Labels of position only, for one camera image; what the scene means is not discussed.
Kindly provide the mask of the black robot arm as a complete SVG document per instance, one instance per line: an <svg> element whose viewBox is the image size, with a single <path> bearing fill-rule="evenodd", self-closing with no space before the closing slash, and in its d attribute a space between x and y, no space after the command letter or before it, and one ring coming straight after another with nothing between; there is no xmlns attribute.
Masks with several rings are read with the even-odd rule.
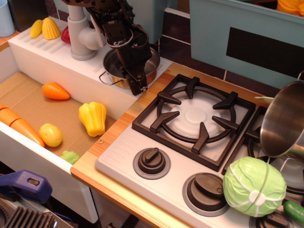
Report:
<svg viewBox="0 0 304 228"><path fill-rule="evenodd" d="M116 51L132 94L145 92L144 67L152 53L147 32L133 22L132 6L125 0L66 0L65 4L87 9L108 46Z"/></svg>

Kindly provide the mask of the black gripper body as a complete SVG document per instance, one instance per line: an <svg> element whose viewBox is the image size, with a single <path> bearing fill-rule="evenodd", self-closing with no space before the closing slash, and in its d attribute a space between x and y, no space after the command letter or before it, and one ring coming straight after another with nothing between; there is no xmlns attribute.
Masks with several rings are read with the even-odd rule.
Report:
<svg viewBox="0 0 304 228"><path fill-rule="evenodd" d="M112 20L103 24L107 44L115 50L115 67L123 75L144 78L144 67L152 56L147 32L133 20Z"/></svg>

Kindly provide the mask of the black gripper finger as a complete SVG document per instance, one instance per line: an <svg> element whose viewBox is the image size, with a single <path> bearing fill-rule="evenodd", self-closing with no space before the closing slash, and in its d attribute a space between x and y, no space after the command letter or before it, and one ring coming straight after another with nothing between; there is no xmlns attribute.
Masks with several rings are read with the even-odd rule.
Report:
<svg viewBox="0 0 304 228"><path fill-rule="evenodd" d="M133 95L139 95L147 90L147 79L143 69L126 70L125 78Z"/></svg>

